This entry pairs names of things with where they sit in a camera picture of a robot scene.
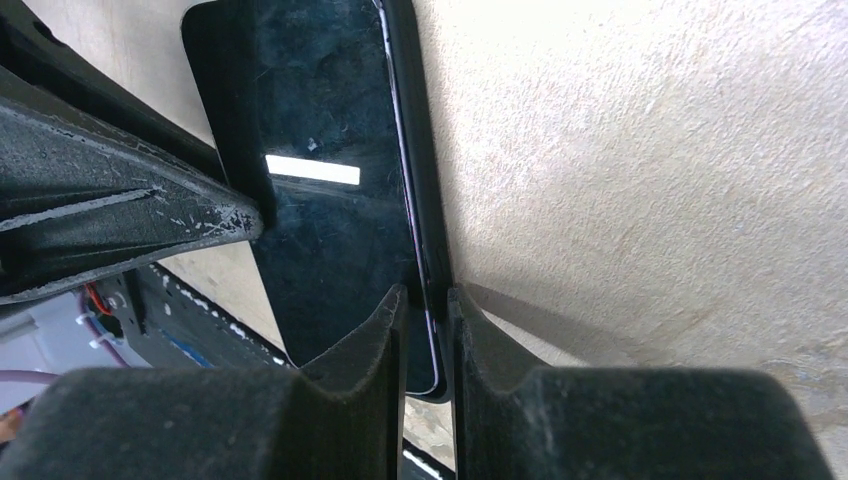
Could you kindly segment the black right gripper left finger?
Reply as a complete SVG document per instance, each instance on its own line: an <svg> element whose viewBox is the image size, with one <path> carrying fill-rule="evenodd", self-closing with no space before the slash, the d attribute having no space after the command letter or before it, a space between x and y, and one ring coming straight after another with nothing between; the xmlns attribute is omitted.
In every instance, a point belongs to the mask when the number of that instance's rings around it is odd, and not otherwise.
<svg viewBox="0 0 848 480"><path fill-rule="evenodd" d="M299 369L98 368L53 382L5 479L395 479L407 291Z"/></svg>

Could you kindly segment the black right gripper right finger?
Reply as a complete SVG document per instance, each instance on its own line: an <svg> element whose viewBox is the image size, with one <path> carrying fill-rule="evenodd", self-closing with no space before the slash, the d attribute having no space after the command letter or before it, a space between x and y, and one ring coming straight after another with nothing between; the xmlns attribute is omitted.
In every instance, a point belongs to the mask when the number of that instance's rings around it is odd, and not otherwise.
<svg viewBox="0 0 848 480"><path fill-rule="evenodd" d="M554 367L448 293L461 479L828 479L774 378L715 368Z"/></svg>

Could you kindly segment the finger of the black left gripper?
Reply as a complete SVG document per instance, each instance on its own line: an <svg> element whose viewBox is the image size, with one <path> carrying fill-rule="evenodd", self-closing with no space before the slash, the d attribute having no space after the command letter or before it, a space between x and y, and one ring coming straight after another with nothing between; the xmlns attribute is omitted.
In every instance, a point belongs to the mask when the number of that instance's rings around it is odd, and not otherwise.
<svg viewBox="0 0 848 480"><path fill-rule="evenodd" d="M22 1L1 3L1 66L28 84L176 156L224 183L215 149L177 126L58 40Z"/></svg>
<svg viewBox="0 0 848 480"><path fill-rule="evenodd" d="M28 302L247 241L256 205L161 149L1 103L1 300Z"/></svg>

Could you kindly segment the black smartphone white edge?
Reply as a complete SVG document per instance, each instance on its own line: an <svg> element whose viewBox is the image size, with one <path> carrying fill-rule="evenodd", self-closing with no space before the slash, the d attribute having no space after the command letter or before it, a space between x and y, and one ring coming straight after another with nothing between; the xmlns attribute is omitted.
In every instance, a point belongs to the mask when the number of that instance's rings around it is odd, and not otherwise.
<svg viewBox="0 0 848 480"><path fill-rule="evenodd" d="M406 389L434 382L377 1L207 1L180 33L289 361L325 353L402 285Z"/></svg>

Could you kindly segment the black phone case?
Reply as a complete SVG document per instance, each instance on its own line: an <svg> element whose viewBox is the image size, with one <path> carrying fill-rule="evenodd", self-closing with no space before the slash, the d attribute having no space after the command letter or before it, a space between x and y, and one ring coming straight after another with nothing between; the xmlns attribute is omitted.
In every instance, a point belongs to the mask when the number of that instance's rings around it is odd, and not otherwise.
<svg viewBox="0 0 848 480"><path fill-rule="evenodd" d="M438 156L435 147L421 35L412 1L377 1L382 23L407 210L426 312L434 382L414 398L452 399L448 290L454 285Z"/></svg>

